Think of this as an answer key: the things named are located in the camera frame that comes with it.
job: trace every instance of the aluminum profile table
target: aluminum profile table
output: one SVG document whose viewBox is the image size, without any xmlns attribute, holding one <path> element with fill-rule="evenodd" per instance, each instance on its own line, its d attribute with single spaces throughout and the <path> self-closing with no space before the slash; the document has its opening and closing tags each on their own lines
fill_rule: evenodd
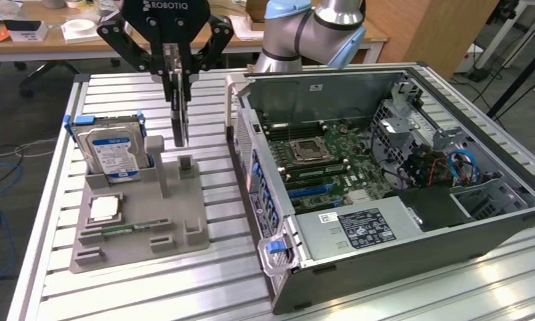
<svg viewBox="0 0 535 321">
<path fill-rule="evenodd" d="M 535 175 L 535 157 L 449 83 L 417 64 L 393 66 L 417 68 Z M 68 114 L 116 116 L 142 109 L 148 134 L 166 137 L 164 160 L 195 157 L 212 244 L 188 255 L 83 274 L 68 271 L 86 162 L 62 130 L 8 320 L 535 320 L 535 227 L 478 259 L 295 313 L 271 314 L 223 133 L 224 77 L 236 72 L 244 70 L 206 72 L 194 84 L 190 148 L 174 146 L 168 103 L 147 74 L 76 79 Z M 453 127 L 433 99 L 423 95 L 423 101 L 438 124 Z"/>
</svg>

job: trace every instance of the motherboard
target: motherboard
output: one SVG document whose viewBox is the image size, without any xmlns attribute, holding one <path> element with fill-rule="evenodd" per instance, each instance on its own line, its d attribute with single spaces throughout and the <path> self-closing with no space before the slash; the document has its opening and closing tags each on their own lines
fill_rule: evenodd
<svg viewBox="0 0 535 321">
<path fill-rule="evenodd" d="M 382 199 L 393 187 L 370 154 L 369 132 L 347 120 L 267 128 L 297 214 Z"/>
</svg>

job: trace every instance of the robotic arm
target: robotic arm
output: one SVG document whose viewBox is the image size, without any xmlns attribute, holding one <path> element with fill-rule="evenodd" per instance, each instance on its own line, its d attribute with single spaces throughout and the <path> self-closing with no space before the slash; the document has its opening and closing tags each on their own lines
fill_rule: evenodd
<svg viewBox="0 0 535 321">
<path fill-rule="evenodd" d="M 365 0 L 270 0 L 266 32 L 255 72 L 302 70 L 302 56 L 343 68 L 365 37 Z"/>
<path fill-rule="evenodd" d="M 126 33 L 126 22 L 150 42 L 151 53 Z M 212 36 L 192 55 L 190 43 L 206 23 Z M 98 33 L 132 67 L 150 72 L 154 80 L 163 83 L 166 100 L 171 102 L 175 145 L 186 146 L 190 87 L 199 71 L 210 70 L 232 38 L 228 18 L 211 15 L 207 0 L 123 0 L 120 11 L 102 23 Z"/>
</svg>

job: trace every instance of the robotiq logo text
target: robotiq logo text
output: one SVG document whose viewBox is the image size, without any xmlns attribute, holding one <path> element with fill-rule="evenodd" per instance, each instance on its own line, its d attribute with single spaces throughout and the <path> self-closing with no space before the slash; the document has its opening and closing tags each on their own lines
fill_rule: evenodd
<svg viewBox="0 0 535 321">
<path fill-rule="evenodd" d="M 188 10 L 188 3 L 183 2 L 159 2 L 159 1 L 143 1 L 144 8 L 143 11 L 151 9 L 183 9 Z"/>
</svg>

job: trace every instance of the hard drive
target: hard drive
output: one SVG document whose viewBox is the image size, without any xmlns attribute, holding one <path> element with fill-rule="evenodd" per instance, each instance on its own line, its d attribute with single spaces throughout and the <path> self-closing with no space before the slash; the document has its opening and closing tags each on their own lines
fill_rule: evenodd
<svg viewBox="0 0 535 321">
<path fill-rule="evenodd" d="M 106 174 L 111 183 L 139 179 L 139 169 L 151 167 L 144 150 L 144 117 L 78 116 L 66 125 L 82 150 L 90 174 Z"/>
</svg>

